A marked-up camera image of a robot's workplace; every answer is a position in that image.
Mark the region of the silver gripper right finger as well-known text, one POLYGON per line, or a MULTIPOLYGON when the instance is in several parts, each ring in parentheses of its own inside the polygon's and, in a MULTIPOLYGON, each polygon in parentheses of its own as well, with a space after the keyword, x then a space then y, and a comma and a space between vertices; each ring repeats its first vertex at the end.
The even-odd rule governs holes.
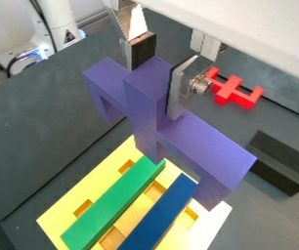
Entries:
POLYGON ((166 115, 172 120, 176 120, 189 107, 192 96, 204 96, 212 88, 206 72, 216 61, 220 45, 218 40, 193 30, 190 49, 196 54, 170 69, 166 115))

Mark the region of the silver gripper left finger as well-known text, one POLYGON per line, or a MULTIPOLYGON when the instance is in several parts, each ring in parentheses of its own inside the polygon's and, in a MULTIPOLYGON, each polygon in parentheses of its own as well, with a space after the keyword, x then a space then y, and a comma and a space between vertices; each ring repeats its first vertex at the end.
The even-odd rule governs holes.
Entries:
POLYGON ((132 0, 102 0, 120 36, 126 68, 134 70, 154 56, 156 34, 149 31, 142 6, 132 0))

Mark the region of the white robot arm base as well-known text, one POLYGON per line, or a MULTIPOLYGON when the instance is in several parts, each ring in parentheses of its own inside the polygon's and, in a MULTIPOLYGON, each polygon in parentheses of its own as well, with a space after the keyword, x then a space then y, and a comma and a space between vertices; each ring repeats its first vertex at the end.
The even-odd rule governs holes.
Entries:
POLYGON ((25 0, 33 24, 27 43, 0 55, 0 66, 10 78, 86 35, 78 29, 69 0, 25 0))

